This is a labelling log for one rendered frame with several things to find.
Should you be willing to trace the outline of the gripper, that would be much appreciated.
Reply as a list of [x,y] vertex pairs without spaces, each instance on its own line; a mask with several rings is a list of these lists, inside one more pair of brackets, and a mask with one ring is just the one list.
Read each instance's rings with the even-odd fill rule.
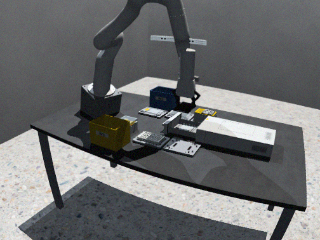
[[[175,92],[176,91],[176,92]],[[191,98],[191,109],[195,107],[195,101],[201,96],[196,91],[195,79],[182,79],[178,78],[177,88],[172,90],[174,97],[176,98],[176,105],[180,104],[179,97]],[[195,98],[194,96],[197,95]]]

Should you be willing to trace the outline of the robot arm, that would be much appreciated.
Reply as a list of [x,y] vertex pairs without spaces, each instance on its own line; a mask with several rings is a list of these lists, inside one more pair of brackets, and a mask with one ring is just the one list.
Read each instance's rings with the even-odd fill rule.
[[114,94],[112,70],[115,56],[123,43],[123,31],[139,16],[146,3],[159,3],[167,7],[180,61],[178,75],[182,79],[194,78],[195,82],[199,81],[199,77],[195,76],[196,51],[190,48],[190,34],[182,0],[128,0],[118,16],[94,37],[94,47],[101,51],[96,58],[93,83],[88,86],[92,95],[108,97]]

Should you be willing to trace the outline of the olive-brown open bin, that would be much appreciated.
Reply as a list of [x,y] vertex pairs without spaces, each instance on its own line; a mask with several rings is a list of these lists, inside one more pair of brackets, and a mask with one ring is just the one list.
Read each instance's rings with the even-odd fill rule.
[[101,115],[89,122],[91,143],[118,151],[130,143],[130,121]]

